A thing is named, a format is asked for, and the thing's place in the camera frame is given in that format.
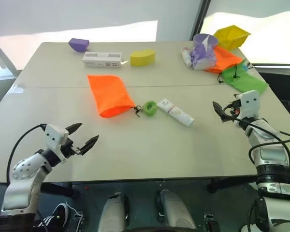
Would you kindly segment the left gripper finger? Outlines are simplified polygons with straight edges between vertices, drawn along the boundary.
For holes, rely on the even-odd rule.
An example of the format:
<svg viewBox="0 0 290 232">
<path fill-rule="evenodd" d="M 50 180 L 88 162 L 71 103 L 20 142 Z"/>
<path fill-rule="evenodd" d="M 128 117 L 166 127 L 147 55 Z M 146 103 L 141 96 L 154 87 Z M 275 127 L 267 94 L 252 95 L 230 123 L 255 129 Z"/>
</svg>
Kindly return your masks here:
<svg viewBox="0 0 290 232">
<path fill-rule="evenodd" d="M 80 155 L 86 154 L 95 145 L 98 138 L 99 138 L 99 135 L 96 135 L 96 136 L 90 138 L 87 142 L 85 142 L 85 145 L 79 149 Z"/>
<path fill-rule="evenodd" d="M 74 132 L 76 132 L 81 126 L 82 126 L 82 123 L 74 123 L 66 127 L 65 130 L 68 132 L 69 135 L 71 135 Z"/>
</svg>

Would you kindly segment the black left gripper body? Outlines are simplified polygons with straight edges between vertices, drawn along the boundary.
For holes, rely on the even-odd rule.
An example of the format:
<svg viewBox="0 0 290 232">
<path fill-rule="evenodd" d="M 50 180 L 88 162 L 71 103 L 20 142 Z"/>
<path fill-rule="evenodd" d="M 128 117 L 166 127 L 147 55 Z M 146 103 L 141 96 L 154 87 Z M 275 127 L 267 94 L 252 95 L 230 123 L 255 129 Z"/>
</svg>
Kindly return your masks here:
<svg viewBox="0 0 290 232">
<path fill-rule="evenodd" d="M 81 149 L 75 147 L 73 145 L 73 141 L 70 138 L 68 138 L 66 140 L 66 143 L 60 147 L 60 151 L 63 154 L 63 156 L 67 159 L 73 155 L 81 155 L 81 156 L 83 155 Z"/>
</svg>

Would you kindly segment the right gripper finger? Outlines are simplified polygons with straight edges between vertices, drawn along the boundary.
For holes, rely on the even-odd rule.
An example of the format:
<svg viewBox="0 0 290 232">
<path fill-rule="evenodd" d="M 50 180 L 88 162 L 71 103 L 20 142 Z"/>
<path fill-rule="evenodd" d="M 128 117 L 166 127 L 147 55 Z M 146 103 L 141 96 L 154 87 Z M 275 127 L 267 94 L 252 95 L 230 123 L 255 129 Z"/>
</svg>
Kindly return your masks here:
<svg viewBox="0 0 290 232">
<path fill-rule="evenodd" d="M 225 114 L 224 110 L 222 109 L 221 105 L 215 101 L 212 102 L 213 108 L 216 114 L 220 117 L 222 122 L 229 121 L 228 116 Z"/>
</svg>

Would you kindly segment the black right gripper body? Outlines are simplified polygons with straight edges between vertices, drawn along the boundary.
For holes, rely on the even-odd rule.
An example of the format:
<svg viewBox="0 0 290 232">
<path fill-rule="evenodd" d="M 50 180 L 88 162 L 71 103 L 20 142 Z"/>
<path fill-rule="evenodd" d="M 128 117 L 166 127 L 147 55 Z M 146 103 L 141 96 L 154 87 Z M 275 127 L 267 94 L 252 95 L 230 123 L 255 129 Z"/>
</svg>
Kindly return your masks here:
<svg viewBox="0 0 290 232">
<path fill-rule="evenodd" d="M 234 97 L 235 97 L 235 100 L 232 101 L 229 105 L 230 114 L 232 116 L 238 116 L 240 114 L 241 100 L 239 98 L 239 94 L 234 94 Z"/>
</svg>

